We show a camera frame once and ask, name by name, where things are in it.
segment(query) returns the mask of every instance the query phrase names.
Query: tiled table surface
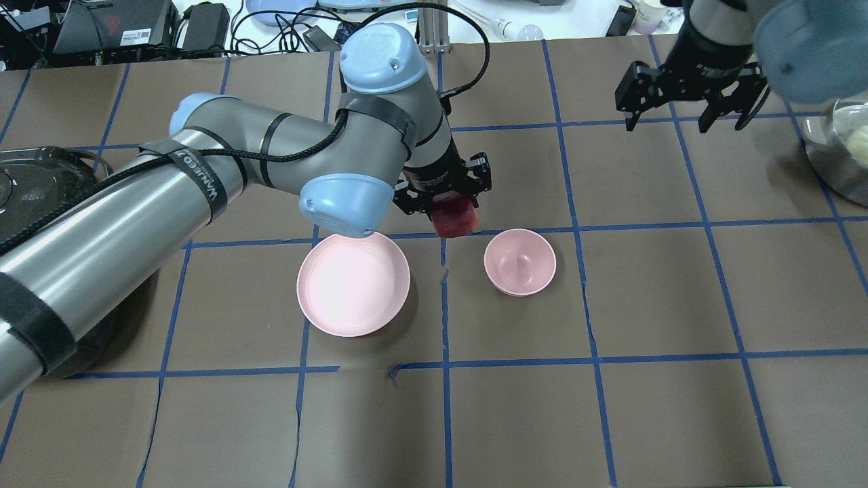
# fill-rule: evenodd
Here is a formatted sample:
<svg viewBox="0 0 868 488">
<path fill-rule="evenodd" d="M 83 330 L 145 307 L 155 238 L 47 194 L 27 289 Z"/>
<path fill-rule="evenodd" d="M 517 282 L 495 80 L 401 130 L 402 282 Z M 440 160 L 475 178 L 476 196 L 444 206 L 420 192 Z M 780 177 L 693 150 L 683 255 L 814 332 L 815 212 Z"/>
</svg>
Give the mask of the tiled table surface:
<svg viewBox="0 0 868 488">
<path fill-rule="evenodd" d="M 0 486 L 864 487 L 868 209 L 807 165 L 796 120 L 817 107 L 773 97 L 747 129 L 700 135 L 679 103 L 627 133 L 615 86 L 671 43 L 493 45 L 450 118 L 492 161 L 480 232 L 441 241 L 391 210 L 413 283 L 371 336 L 305 322 L 294 281 L 325 233 L 297 197 L 251 188 L 150 282 L 125 352 L 0 410 Z M 431 75 L 464 82 L 481 55 L 456 45 Z M 2 73 L 0 148 L 120 166 L 195 91 L 328 118 L 334 62 Z M 483 273 L 515 227 L 560 264 L 525 299 Z"/>
</svg>

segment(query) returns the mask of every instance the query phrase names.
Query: white surface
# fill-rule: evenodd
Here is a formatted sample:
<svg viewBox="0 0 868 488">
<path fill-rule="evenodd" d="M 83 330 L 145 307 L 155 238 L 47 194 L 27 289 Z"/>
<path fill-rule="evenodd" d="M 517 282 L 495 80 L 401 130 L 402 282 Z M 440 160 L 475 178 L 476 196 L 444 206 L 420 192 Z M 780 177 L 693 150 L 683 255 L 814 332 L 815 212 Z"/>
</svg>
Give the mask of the white surface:
<svg viewBox="0 0 868 488">
<path fill-rule="evenodd" d="M 179 12 L 201 0 L 174 0 Z M 220 0 L 227 6 L 230 18 L 240 7 L 240 0 Z M 574 39 L 582 37 L 603 37 L 618 10 L 618 6 L 626 4 L 627 0 L 567 0 L 564 5 L 542 7 L 530 0 L 462 0 L 466 6 L 478 10 L 486 16 L 499 16 L 521 25 L 533 23 L 540 27 L 546 39 Z M 346 20 L 358 22 L 367 18 L 371 12 L 350 12 L 340 14 Z M 655 32 L 667 34 L 678 32 L 684 17 L 678 16 L 671 25 L 662 23 Z M 407 22 L 403 12 L 395 12 L 382 18 L 383 22 L 394 22 L 405 26 L 410 32 L 415 32 L 416 23 Z M 334 35 L 338 23 L 331 20 L 317 19 L 315 22 L 330 36 Z M 483 30 L 492 42 L 502 42 L 491 29 L 483 26 Z M 264 43 L 277 35 L 276 27 L 268 27 L 253 19 L 247 19 L 238 28 L 238 37 L 248 37 L 257 43 Z M 473 28 L 461 19 L 450 16 L 450 41 L 452 43 L 480 43 L 479 35 Z M 629 35 L 636 35 L 630 30 Z M 268 50 L 276 49 L 277 43 Z"/>
</svg>

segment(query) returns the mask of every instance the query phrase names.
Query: pink bowl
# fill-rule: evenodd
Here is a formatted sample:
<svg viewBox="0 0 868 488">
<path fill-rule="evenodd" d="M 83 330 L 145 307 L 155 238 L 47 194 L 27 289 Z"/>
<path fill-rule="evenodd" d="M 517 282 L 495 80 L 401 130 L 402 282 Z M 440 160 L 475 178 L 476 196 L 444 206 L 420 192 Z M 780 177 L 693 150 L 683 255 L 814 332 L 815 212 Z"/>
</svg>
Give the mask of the pink bowl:
<svg viewBox="0 0 868 488">
<path fill-rule="evenodd" d="M 296 281 L 301 311 L 319 330 L 340 337 L 386 325 L 409 291 L 407 258 L 378 233 L 364 239 L 325 238 L 307 255 Z"/>
<path fill-rule="evenodd" d="M 557 259 L 551 244 L 523 228 L 503 231 L 485 248 L 485 273 L 498 290 L 528 296 L 547 287 L 555 277 Z"/>
</svg>

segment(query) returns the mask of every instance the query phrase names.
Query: metal bracket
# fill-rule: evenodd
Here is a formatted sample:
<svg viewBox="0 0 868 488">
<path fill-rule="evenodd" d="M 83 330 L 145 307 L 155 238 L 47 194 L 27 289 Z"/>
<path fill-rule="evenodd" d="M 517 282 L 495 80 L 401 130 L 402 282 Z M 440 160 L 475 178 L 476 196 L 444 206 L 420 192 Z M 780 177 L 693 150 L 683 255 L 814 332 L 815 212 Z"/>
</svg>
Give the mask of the metal bracket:
<svg viewBox="0 0 868 488">
<path fill-rule="evenodd" d="M 433 3 L 448 5 L 447 0 L 432 0 Z M 449 18 L 442 10 L 419 9 L 419 48 L 422 52 L 449 52 Z"/>
</svg>

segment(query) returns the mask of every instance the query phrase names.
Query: robotic arm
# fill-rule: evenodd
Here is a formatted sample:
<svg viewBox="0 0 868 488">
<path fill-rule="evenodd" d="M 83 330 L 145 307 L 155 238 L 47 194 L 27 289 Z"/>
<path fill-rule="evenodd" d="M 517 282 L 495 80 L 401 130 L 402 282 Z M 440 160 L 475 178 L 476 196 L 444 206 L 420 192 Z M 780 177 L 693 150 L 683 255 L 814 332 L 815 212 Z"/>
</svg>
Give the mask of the robotic arm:
<svg viewBox="0 0 868 488">
<path fill-rule="evenodd" d="M 341 69 L 349 90 L 334 127 L 231 96 L 186 98 L 172 117 L 174 135 L 145 144 L 127 166 L 147 170 L 0 256 L 0 405 L 68 358 L 251 183 L 299 194 L 305 216 L 351 237 L 373 233 L 393 200 L 407 213 L 428 213 L 436 195 L 454 190 L 475 202 L 490 188 L 485 155 L 470 162 L 458 155 L 406 30 L 382 23 L 360 30 Z M 402 171 L 407 182 L 396 193 Z"/>
<path fill-rule="evenodd" d="M 786 100 L 825 102 L 868 89 L 868 2 L 685 0 L 685 21 L 659 68 L 633 62 L 615 105 L 633 130 L 643 112 L 671 101 L 708 103 L 699 120 L 756 115 L 766 83 Z M 753 52 L 758 63 L 749 63 Z M 727 89 L 733 87 L 726 95 Z"/>
</svg>

